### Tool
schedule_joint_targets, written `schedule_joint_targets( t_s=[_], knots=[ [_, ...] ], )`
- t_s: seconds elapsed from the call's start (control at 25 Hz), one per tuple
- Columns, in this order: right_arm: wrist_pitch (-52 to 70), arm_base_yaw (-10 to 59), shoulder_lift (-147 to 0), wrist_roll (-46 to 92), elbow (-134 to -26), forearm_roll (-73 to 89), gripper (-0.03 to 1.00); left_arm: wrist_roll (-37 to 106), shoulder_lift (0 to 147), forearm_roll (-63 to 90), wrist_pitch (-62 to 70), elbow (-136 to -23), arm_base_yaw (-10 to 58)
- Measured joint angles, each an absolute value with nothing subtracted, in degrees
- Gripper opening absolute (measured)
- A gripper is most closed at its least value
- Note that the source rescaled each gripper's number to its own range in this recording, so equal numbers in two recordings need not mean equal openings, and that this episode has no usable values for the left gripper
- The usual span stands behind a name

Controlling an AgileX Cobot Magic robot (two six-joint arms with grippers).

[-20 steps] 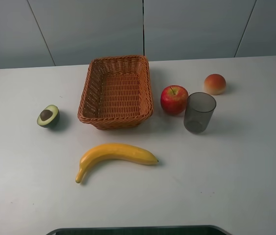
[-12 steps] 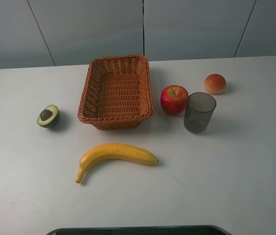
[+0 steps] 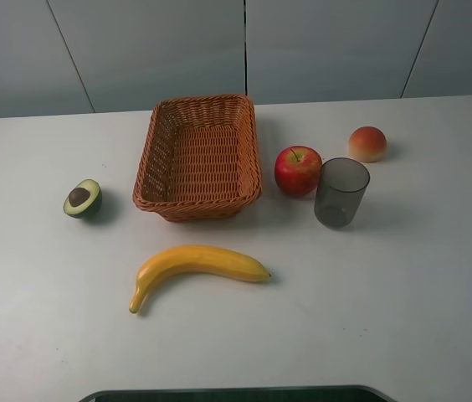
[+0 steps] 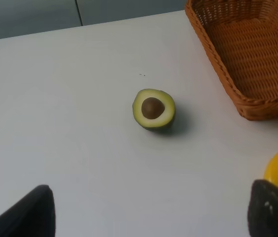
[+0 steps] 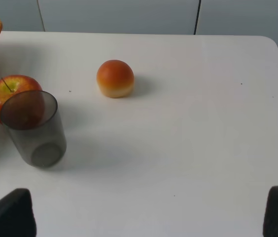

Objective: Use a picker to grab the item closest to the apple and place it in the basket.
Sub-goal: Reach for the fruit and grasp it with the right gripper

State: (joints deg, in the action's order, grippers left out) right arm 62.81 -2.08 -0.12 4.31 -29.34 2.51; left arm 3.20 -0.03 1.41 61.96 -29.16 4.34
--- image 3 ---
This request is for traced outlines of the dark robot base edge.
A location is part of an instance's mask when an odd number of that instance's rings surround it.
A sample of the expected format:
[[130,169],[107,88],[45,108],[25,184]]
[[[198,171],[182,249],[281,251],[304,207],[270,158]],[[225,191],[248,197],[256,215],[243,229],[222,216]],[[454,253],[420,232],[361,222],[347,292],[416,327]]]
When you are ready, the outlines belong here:
[[83,401],[390,401],[363,385],[104,390]]

